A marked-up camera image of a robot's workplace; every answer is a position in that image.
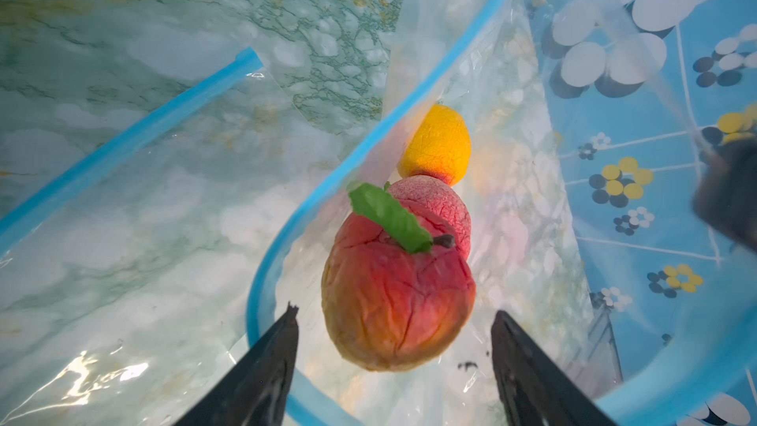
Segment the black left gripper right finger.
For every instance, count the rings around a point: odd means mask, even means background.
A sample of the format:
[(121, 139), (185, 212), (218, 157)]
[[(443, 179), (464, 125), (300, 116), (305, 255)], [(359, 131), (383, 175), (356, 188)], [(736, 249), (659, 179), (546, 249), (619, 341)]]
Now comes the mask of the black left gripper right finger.
[(496, 313), (491, 340), (493, 372), (511, 425), (613, 424), (508, 313)]

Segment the yellow round peach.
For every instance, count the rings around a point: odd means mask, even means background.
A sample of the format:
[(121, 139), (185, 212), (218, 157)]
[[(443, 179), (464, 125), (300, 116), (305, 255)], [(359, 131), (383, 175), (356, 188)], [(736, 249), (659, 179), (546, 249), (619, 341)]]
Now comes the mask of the yellow round peach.
[(402, 155), (402, 178), (429, 176), (453, 187), (466, 175), (471, 138), (464, 118), (452, 108), (433, 105)]

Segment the pink fuzzy peach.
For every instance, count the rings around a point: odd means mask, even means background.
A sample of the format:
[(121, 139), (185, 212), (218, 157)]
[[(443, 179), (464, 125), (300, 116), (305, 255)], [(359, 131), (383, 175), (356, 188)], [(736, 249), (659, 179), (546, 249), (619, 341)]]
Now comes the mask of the pink fuzzy peach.
[(471, 249), (471, 217), (459, 195), (446, 183), (430, 176), (413, 176), (396, 181), (388, 192), (397, 199), (419, 203), (446, 220), (455, 229), (455, 242), (467, 260)]

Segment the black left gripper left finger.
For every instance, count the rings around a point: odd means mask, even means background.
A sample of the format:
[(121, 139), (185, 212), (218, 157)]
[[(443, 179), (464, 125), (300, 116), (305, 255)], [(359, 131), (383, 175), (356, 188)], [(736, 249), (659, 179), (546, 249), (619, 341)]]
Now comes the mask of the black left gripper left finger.
[(299, 309), (286, 312), (176, 426), (280, 425), (293, 381)]

